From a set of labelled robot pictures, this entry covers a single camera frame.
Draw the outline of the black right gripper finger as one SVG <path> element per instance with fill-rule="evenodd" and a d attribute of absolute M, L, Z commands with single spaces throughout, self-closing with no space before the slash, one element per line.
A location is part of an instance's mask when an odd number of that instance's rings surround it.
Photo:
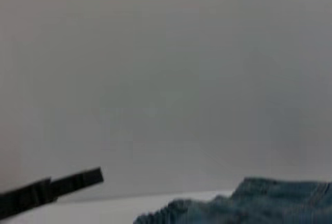
<path fill-rule="evenodd" d="M 1 219 L 56 202 L 58 198 L 100 184 L 104 181 L 100 167 L 57 180 L 46 178 L 1 193 Z"/>

